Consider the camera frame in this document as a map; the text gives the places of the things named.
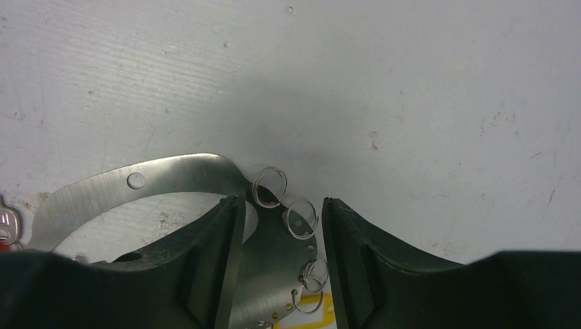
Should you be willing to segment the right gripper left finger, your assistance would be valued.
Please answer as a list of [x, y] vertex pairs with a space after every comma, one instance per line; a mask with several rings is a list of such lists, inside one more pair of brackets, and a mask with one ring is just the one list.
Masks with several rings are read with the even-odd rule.
[[1, 255], [2, 328], [227, 328], [245, 200], [116, 260], [82, 264], [52, 252]]

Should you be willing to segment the yellow key tag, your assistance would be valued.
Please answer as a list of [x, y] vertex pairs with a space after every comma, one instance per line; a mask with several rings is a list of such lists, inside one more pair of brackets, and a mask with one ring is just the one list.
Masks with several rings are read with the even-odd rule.
[[322, 305], [309, 315], [294, 312], [283, 320], [273, 324], [274, 329], [326, 329], [337, 328], [333, 298], [330, 293], [323, 295]]

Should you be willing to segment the silver key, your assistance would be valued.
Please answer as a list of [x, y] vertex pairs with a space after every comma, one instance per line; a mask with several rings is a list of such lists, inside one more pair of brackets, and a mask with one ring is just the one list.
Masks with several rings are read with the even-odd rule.
[[1, 244], [17, 244], [22, 235], [22, 220], [18, 210], [5, 203], [1, 196]]

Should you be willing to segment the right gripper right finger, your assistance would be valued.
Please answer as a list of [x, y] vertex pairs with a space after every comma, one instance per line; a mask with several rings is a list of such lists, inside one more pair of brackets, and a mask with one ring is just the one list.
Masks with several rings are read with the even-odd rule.
[[322, 228], [339, 328], [579, 328], [580, 253], [498, 252], [463, 265], [326, 198]]

